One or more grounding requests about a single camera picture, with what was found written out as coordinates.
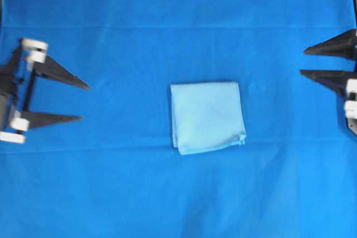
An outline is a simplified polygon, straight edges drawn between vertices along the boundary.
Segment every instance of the folded towel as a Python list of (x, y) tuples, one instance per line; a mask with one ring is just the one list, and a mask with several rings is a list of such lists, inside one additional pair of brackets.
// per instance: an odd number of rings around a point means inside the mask
[(171, 85), (171, 109), (173, 146), (181, 154), (244, 144), (236, 82)]

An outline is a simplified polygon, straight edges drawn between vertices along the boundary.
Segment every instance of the blue fabric surface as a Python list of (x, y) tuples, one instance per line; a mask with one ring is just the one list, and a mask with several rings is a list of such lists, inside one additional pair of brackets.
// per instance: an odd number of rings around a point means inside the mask
[[(36, 84), (32, 110), (83, 122), (0, 144), (0, 237), (356, 237), (356, 138), (299, 69), (355, 27), (352, 0), (4, 0), (23, 36), (91, 86)], [(181, 157), (170, 84), (237, 81), (242, 147)]]
[(237, 82), (171, 85), (173, 146), (181, 154), (244, 144)]

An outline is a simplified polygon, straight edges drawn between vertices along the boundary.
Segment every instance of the cloth fold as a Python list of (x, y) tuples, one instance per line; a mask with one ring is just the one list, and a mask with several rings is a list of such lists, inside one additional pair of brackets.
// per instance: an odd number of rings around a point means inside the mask
[(237, 82), (171, 85), (171, 109), (173, 146), (181, 154), (244, 144)]

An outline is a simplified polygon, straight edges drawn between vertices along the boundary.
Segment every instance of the white plastic part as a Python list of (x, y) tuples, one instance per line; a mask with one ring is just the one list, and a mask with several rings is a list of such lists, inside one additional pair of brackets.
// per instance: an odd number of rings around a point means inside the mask
[(347, 95), (350, 93), (357, 93), (357, 79), (347, 80), (346, 92)]
[(13, 118), (11, 119), (9, 125), (11, 128), (16, 130), (27, 131), (30, 121), (27, 119), (21, 118), (21, 113), (19, 111), (15, 111)]
[(357, 101), (346, 101), (344, 108), (346, 118), (357, 119)]
[(37, 50), (30, 51), (30, 54), (26, 57), (27, 62), (36, 61), (43, 64), (45, 60), (46, 60), (46, 54)]
[(21, 45), (24, 50), (35, 50), (38, 48), (40, 50), (47, 51), (47, 49), (49, 48), (49, 44), (47, 43), (27, 38), (22, 39)]
[(24, 135), (10, 133), (10, 132), (0, 132), (0, 140), (4, 142), (14, 142), (14, 143), (21, 143), (23, 144), (26, 140)]
[(46, 54), (41, 51), (32, 50), (30, 51), (30, 54), (26, 57), (26, 61), (28, 71), (32, 71), (34, 62), (40, 62), (43, 64), (46, 61)]

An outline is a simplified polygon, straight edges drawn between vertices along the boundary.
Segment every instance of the blue backdrop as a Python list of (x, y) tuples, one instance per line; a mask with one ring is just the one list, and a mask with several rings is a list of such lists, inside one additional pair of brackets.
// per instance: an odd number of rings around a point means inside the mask
[[(352, 0), (3, 0), (21, 37), (91, 86), (39, 80), (34, 111), (85, 120), (0, 144), (0, 237), (357, 237), (357, 139), (299, 69), (354, 28)], [(180, 156), (169, 85), (237, 81), (246, 145)]]

